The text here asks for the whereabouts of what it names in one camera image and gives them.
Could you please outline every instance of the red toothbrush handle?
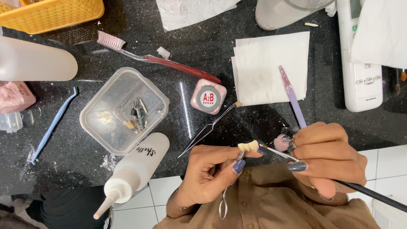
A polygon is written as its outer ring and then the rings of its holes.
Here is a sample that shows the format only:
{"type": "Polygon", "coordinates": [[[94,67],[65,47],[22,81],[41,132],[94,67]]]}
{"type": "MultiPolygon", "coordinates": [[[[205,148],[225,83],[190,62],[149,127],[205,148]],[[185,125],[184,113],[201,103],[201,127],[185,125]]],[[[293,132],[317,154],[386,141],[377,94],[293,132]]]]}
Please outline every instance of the red toothbrush handle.
{"type": "Polygon", "coordinates": [[[207,79],[207,80],[217,83],[217,84],[221,83],[220,79],[216,78],[215,76],[213,76],[209,73],[203,72],[201,70],[198,70],[196,68],[192,68],[192,67],[189,67],[189,66],[186,66],[183,64],[179,64],[174,61],[170,61],[167,59],[162,59],[162,58],[158,58],[158,57],[154,57],[154,56],[148,56],[148,57],[145,57],[144,59],[149,60],[151,63],[162,64],[162,65],[166,65],[168,67],[178,69],[180,71],[189,73],[191,75],[197,76],[202,79],[207,79]]]}

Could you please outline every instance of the pink jar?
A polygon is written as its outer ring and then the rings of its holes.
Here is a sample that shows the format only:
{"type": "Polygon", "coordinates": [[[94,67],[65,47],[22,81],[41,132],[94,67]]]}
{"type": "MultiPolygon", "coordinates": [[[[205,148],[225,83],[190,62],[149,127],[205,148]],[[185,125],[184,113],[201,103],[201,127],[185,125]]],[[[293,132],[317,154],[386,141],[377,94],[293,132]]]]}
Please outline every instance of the pink jar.
{"type": "Polygon", "coordinates": [[[205,113],[216,115],[226,97],[226,88],[206,79],[200,79],[192,94],[191,106],[205,113]]]}
{"type": "Polygon", "coordinates": [[[35,102],[23,81],[0,81],[0,114],[23,111],[35,102]]]}

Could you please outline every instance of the pink bristles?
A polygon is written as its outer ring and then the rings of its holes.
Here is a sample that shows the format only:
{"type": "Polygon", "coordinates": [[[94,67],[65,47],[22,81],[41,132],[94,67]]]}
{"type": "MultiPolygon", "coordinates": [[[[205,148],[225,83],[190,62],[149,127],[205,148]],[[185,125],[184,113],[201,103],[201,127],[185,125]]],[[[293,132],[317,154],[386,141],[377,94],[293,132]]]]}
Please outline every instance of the pink bristles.
{"type": "Polygon", "coordinates": [[[110,34],[102,32],[102,31],[98,31],[97,42],[101,45],[104,45],[104,46],[114,49],[114,50],[121,50],[123,45],[126,43],[124,40],[119,39],[115,36],[112,36],[110,34]]]}

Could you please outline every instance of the hand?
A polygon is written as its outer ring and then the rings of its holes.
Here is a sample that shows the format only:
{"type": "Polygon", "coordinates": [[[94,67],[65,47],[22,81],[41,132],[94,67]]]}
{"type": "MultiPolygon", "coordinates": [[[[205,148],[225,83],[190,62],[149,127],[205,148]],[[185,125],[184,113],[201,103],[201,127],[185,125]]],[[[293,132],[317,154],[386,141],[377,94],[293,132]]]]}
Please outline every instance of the hand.
{"type": "Polygon", "coordinates": [[[314,123],[301,129],[293,137],[295,149],[291,155],[300,159],[288,169],[307,186],[330,199],[336,192],[351,193],[355,190],[331,179],[366,184],[367,159],[348,144],[348,135],[337,123],[314,123]]]}
{"type": "MultiPolygon", "coordinates": [[[[214,201],[243,170],[246,162],[235,161],[240,152],[237,147],[199,145],[192,148],[184,181],[175,198],[177,205],[188,207],[214,201]]],[[[245,157],[261,156],[258,152],[245,153],[245,157]]]]}

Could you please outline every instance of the orange plastic basket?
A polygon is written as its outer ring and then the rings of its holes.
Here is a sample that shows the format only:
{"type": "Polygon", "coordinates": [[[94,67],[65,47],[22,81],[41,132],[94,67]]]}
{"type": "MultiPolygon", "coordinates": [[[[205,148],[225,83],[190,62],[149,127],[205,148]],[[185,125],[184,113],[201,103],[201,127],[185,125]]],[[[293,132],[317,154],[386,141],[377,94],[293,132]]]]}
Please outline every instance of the orange plastic basket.
{"type": "Polygon", "coordinates": [[[0,26],[38,34],[91,21],[104,12],[102,0],[44,0],[17,9],[0,2],[0,26]]]}

